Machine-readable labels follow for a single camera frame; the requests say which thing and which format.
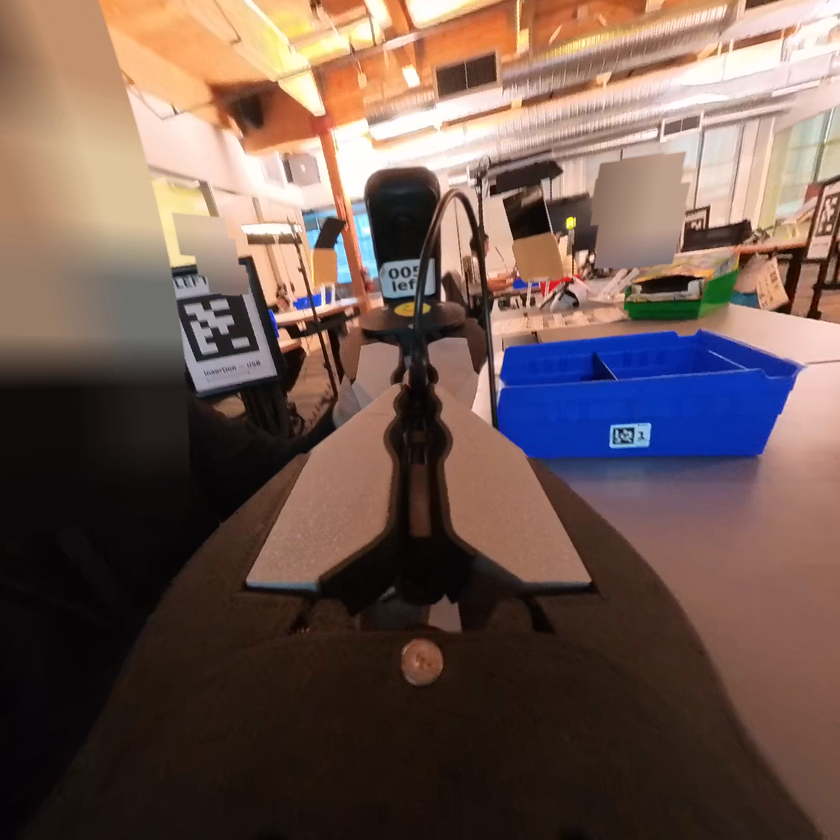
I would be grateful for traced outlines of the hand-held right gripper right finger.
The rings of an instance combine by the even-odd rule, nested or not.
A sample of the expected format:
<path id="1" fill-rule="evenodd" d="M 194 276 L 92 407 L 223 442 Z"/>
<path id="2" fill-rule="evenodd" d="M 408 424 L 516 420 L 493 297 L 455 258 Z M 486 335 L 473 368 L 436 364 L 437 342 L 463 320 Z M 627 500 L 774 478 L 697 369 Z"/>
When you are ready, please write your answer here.
<path id="1" fill-rule="evenodd" d="M 445 389 L 435 387 L 434 400 L 444 532 L 464 556 L 455 573 L 459 612 L 592 593 L 592 576 L 520 447 Z"/>

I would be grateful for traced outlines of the white printed paper sheet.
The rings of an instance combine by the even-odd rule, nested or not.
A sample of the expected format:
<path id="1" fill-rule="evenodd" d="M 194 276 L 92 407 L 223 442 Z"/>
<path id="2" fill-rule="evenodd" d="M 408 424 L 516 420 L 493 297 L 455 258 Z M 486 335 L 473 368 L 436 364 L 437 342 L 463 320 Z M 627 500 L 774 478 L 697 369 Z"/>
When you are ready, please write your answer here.
<path id="1" fill-rule="evenodd" d="M 556 329 L 577 329 L 628 320 L 627 313 L 615 307 L 570 309 L 557 312 L 512 310 L 491 318 L 494 334 L 540 333 Z"/>

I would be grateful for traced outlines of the black framed marker sign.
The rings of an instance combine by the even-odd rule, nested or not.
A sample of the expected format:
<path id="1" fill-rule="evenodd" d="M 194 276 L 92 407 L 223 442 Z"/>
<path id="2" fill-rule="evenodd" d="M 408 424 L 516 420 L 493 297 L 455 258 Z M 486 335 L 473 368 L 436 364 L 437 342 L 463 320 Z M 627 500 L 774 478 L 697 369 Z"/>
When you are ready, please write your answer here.
<path id="1" fill-rule="evenodd" d="M 212 291 L 194 267 L 172 279 L 187 378 L 197 396 L 279 381 L 282 352 L 253 278 L 242 295 Z"/>

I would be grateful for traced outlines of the person's left forearm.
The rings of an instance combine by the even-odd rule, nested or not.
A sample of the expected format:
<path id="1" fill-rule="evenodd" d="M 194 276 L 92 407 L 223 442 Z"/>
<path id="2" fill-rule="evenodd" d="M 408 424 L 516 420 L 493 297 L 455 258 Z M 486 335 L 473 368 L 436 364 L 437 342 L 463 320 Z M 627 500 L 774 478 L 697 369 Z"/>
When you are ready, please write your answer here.
<path id="1" fill-rule="evenodd" d="M 336 428 L 334 402 L 310 430 L 289 439 L 226 417 L 191 393 L 185 404 L 191 473 L 219 521 L 232 516 L 295 457 L 310 452 Z"/>

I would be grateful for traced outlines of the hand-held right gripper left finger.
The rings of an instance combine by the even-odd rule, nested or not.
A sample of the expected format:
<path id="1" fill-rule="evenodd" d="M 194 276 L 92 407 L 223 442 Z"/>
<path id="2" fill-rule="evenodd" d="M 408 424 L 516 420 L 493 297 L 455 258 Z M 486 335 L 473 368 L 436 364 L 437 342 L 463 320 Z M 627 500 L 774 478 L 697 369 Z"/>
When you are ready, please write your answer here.
<path id="1" fill-rule="evenodd" d="M 402 392 L 392 385 L 311 451 L 245 578 L 250 590 L 325 597 L 357 613 L 393 586 Z"/>

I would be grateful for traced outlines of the green cardboard box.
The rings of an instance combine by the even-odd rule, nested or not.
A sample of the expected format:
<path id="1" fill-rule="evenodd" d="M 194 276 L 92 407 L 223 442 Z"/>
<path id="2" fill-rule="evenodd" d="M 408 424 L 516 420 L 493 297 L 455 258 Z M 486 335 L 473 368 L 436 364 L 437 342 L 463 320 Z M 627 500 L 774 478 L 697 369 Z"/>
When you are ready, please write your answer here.
<path id="1" fill-rule="evenodd" d="M 730 302 L 739 275 L 735 248 L 687 251 L 669 265 L 641 269 L 624 291 L 632 320 L 693 320 Z"/>

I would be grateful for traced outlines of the tan tilted board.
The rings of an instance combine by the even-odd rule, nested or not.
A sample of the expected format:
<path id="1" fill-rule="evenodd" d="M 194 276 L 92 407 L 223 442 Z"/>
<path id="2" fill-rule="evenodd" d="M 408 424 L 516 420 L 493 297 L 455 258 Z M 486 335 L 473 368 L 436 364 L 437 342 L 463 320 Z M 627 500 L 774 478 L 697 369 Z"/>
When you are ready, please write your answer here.
<path id="1" fill-rule="evenodd" d="M 512 253 L 523 281 L 561 280 L 570 273 L 567 255 L 552 233 L 514 239 Z"/>

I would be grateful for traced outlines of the marker sign on stand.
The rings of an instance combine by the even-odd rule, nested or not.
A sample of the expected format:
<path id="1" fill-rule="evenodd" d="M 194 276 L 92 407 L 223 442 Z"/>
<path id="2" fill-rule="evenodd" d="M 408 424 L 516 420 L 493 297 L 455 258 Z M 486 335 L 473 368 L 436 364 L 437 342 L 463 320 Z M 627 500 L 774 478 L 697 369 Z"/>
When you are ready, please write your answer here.
<path id="1" fill-rule="evenodd" d="M 839 176 L 820 182 L 815 193 L 811 226 L 806 238 L 804 260 L 824 261 L 836 241 L 839 218 Z"/>

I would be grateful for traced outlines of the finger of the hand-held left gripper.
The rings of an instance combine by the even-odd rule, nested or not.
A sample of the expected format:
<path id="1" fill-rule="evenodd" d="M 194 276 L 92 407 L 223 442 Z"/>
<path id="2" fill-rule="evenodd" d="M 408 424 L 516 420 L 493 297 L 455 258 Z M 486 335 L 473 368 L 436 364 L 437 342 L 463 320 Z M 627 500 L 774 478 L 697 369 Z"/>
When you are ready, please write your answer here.
<path id="1" fill-rule="evenodd" d="M 403 369 L 403 352 L 398 344 L 367 343 L 360 347 L 351 391 L 360 410 L 365 409 L 394 385 Z"/>
<path id="2" fill-rule="evenodd" d="M 428 345 L 429 370 L 436 374 L 434 393 L 443 405 L 445 400 L 467 411 L 474 409 L 478 392 L 476 372 L 467 339 L 447 337 Z"/>

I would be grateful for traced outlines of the person's dark clothed body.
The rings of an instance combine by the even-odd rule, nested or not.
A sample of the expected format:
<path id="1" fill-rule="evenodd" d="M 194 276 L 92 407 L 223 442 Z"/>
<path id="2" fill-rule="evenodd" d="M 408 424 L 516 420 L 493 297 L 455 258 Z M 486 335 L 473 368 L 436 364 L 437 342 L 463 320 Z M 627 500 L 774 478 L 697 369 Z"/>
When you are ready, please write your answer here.
<path id="1" fill-rule="evenodd" d="M 137 636 L 217 520 L 192 476 L 185 386 L 2 398 L 2 838 L 78 751 Z"/>

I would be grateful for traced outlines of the blue plastic bin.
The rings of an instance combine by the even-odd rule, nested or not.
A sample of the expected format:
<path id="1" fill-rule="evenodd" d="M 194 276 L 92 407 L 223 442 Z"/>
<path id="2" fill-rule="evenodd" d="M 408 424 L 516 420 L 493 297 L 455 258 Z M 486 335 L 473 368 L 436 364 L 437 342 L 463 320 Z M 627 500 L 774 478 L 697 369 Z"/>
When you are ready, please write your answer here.
<path id="1" fill-rule="evenodd" d="M 514 346 L 498 427 L 539 459 L 752 457 L 803 368 L 704 329 Z"/>

